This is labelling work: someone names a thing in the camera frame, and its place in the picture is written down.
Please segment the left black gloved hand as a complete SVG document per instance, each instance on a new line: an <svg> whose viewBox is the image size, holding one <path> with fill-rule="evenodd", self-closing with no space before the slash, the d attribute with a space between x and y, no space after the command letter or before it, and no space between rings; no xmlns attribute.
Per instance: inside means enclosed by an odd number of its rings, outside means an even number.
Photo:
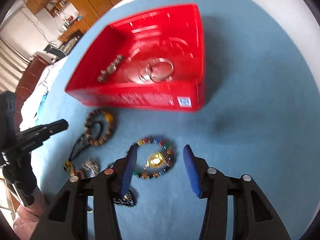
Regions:
<svg viewBox="0 0 320 240"><path fill-rule="evenodd" d="M33 193L37 180L31 166L31 154L25 154L21 159L3 166L6 181L13 186L24 207L31 206L35 198Z"/></svg>

